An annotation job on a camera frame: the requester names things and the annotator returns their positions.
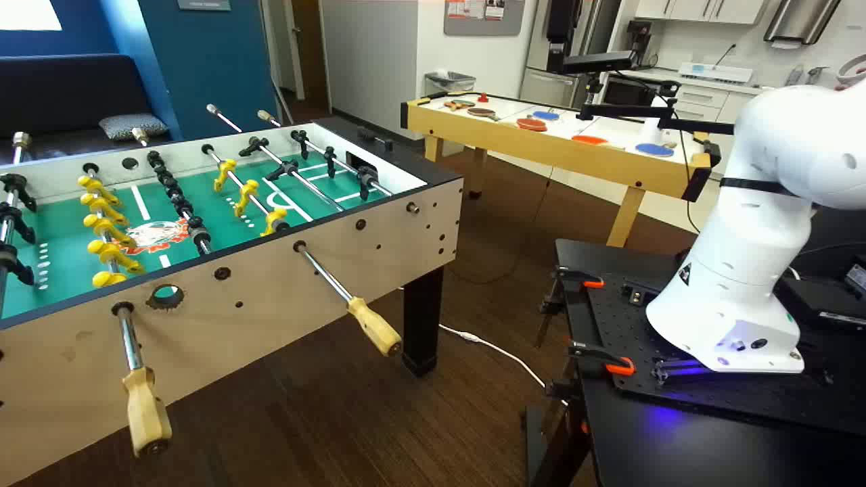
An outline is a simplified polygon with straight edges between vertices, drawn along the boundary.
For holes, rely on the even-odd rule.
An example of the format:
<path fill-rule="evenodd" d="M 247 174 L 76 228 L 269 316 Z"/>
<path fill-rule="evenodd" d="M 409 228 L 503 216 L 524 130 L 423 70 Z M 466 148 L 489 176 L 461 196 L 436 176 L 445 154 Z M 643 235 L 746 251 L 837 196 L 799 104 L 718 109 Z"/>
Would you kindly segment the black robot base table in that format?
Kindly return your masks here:
<path fill-rule="evenodd" d="M 643 301 L 669 281 L 669 258 L 561 238 L 555 273 L 587 270 L 604 291 L 553 295 L 570 341 L 635 364 L 608 377 L 566 349 L 553 388 L 569 419 L 534 457 L 530 481 L 557 487 L 591 460 L 604 487 L 866 487 L 866 339 L 841 328 L 804 332 L 799 377 L 715 373 L 669 346 Z"/>

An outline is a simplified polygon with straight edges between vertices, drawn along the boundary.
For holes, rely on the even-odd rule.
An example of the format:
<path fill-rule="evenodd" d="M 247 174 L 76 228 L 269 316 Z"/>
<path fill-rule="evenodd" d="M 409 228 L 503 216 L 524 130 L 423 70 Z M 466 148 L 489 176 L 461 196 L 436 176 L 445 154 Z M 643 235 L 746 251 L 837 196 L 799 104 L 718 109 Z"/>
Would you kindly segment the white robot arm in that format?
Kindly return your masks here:
<path fill-rule="evenodd" d="M 800 328 L 773 288 L 813 207 L 866 207 L 866 81 L 780 88 L 738 111 L 718 203 L 646 305 L 649 328 L 715 373 L 800 373 Z"/>

